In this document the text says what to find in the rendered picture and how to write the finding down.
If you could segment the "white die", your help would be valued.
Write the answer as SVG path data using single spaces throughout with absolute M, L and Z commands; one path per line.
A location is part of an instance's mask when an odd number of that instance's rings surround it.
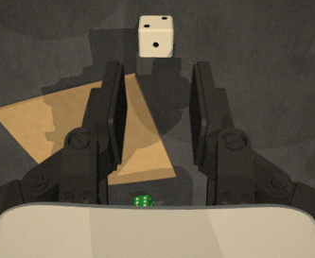
M 141 16 L 138 28 L 141 58 L 171 58 L 173 23 L 171 16 Z

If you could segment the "green die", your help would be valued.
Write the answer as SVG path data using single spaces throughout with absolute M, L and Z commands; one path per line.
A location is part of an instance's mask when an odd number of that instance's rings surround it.
M 154 206 L 154 200 L 150 195 L 134 197 L 134 206 Z

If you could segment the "tan flat mat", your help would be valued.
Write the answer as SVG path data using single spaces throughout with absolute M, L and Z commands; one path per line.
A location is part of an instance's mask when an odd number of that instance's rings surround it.
M 122 164 L 108 185 L 176 177 L 136 74 L 125 76 L 128 102 Z M 94 82 L 0 108 L 0 122 L 37 162 L 63 148 L 65 136 L 81 127 Z

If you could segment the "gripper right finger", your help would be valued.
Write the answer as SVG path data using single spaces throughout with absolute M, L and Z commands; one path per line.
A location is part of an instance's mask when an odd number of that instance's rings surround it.
M 315 188 L 292 181 L 235 129 L 226 91 L 215 88 L 209 61 L 193 64 L 189 116 L 194 165 L 207 177 L 206 206 L 275 203 L 315 219 Z

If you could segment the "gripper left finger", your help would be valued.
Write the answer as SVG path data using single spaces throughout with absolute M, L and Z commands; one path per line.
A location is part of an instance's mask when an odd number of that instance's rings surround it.
M 101 88 L 89 94 L 81 127 L 68 132 L 63 148 L 22 180 L 0 186 L 0 215 L 38 201 L 109 205 L 108 176 L 122 163 L 127 111 L 124 65 L 107 61 Z

